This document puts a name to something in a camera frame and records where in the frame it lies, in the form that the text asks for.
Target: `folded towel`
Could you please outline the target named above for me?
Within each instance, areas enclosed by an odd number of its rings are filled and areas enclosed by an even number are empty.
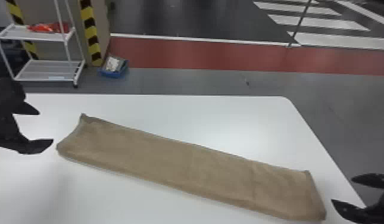
[[[64,157],[290,220],[324,220],[309,171],[290,170],[81,115]]]

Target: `blue bin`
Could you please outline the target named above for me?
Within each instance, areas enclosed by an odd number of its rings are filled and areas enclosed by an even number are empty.
[[[103,70],[103,69],[99,69],[100,74],[101,74],[102,76],[109,77],[109,78],[114,78],[114,79],[121,78],[122,75],[124,75],[126,69],[128,68],[128,62],[129,62],[129,60],[125,60],[125,61],[124,61],[124,64],[122,64],[122,68],[121,68],[121,70],[118,71],[118,72],[114,72],[114,71],[105,71],[105,70]]]

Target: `hazard stripe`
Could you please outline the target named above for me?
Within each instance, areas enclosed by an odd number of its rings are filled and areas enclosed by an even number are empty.
[[[5,2],[14,22],[19,25],[25,25],[21,9],[18,7],[15,0],[5,0]],[[29,52],[32,58],[39,59],[35,44],[31,41],[24,41],[23,43],[24,49]]]
[[[90,0],[80,0],[80,16],[85,28],[85,36],[88,43],[89,55],[92,59],[93,66],[101,66],[103,63],[101,48],[97,35],[95,15],[93,13],[93,6]]]

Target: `red floor stripe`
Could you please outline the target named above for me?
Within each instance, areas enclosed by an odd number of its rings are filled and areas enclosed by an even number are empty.
[[[384,51],[111,38],[108,52],[129,59],[136,68],[384,76]]]

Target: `shelf rack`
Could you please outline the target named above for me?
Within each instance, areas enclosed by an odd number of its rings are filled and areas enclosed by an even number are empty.
[[[62,42],[64,44],[67,61],[51,61],[51,60],[35,60],[28,53],[30,60],[25,64],[21,71],[15,75],[10,67],[4,50],[1,47],[0,53],[3,57],[4,63],[10,73],[11,77],[17,81],[31,81],[31,82],[73,82],[74,88],[78,87],[78,79],[85,67],[85,57],[80,45],[80,39],[76,32],[75,27],[71,27],[68,33],[64,33],[63,20],[61,18],[60,7],[57,0],[53,0],[57,12],[58,22],[60,24],[61,33],[38,33],[29,30],[26,26],[16,25],[14,21],[0,32],[0,41],[2,39],[11,39],[18,41],[44,41],[44,42]],[[71,25],[74,24],[74,19],[68,0],[65,0],[65,7],[67,8]],[[71,60],[70,51],[68,49],[69,40],[75,36],[82,56],[82,60]]]

